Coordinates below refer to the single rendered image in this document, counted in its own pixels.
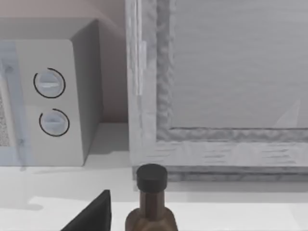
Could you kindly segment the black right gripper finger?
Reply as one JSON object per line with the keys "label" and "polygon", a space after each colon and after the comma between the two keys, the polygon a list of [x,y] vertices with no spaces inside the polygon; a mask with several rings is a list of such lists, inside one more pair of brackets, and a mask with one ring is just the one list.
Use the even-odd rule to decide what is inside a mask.
{"label": "black right gripper finger", "polygon": [[104,190],[60,231],[111,231],[111,192]]}

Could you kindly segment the brown bottle with black cap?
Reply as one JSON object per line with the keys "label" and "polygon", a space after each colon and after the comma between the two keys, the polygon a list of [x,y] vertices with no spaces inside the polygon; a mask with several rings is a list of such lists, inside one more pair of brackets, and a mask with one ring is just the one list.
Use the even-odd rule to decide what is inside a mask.
{"label": "brown bottle with black cap", "polygon": [[173,212],[165,206],[167,170],[159,164],[145,164],[136,171],[139,207],[130,211],[125,231],[179,231]]}

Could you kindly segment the pale round microwave knob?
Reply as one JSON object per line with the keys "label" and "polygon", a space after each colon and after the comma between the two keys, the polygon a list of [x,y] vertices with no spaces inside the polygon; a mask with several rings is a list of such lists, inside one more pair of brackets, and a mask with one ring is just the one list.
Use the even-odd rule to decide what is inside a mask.
{"label": "pale round microwave knob", "polygon": [[38,76],[37,87],[42,94],[53,97],[59,91],[60,82],[54,74],[42,73]]}
{"label": "pale round microwave knob", "polygon": [[57,112],[46,113],[42,117],[42,126],[46,132],[52,135],[59,135],[65,129],[65,119]]}

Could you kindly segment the pale microwave oven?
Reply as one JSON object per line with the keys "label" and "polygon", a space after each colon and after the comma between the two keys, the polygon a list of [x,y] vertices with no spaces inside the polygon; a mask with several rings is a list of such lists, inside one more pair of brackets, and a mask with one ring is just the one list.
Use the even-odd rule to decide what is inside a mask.
{"label": "pale microwave oven", "polygon": [[[98,21],[0,18],[0,62],[24,167],[84,165],[103,115]],[[47,72],[60,82],[53,97],[37,87],[38,76]],[[50,112],[65,119],[59,135],[42,126]]]}

